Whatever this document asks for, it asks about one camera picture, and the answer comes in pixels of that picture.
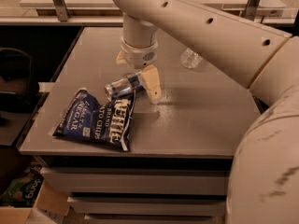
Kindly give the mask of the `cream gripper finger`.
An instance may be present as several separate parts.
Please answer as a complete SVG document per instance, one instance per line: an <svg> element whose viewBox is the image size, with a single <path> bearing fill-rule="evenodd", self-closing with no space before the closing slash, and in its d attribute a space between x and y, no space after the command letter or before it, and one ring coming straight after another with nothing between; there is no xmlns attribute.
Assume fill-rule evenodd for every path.
<svg viewBox="0 0 299 224"><path fill-rule="evenodd" d="M116 57L116 64L127 64L122 51L120 51Z"/></svg>
<svg viewBox="0 0 299 224"><path fill-rule="evenodd" d="M145 67L139 76L143 88L146 90L150 101L157 105L162 97L158 69L154 65Z"/></svg>

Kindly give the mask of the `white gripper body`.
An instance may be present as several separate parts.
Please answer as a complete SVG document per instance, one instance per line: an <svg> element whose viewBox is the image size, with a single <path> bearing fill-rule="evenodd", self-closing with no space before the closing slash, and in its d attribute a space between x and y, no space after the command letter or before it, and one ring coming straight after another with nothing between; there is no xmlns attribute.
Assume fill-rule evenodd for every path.
<svg viewBox="0 0 299 224"><path fill-rule="evenodd" d="M143 69L157 60L158 42L155 41L147 48L136 48L121 38L121 52L124 60L134 69Z"/></svg>

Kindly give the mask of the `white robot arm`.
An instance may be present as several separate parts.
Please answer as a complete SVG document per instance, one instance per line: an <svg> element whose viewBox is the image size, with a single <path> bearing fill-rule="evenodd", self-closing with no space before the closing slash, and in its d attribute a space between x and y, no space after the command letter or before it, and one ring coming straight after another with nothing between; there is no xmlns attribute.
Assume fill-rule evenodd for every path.
<svg viewBox="0 0 299 224"><path fill-rule="evenodd" d="M190 0L113 0L152 23L267 104L238 145L226 224L299 224L299 41Z"/></svg>

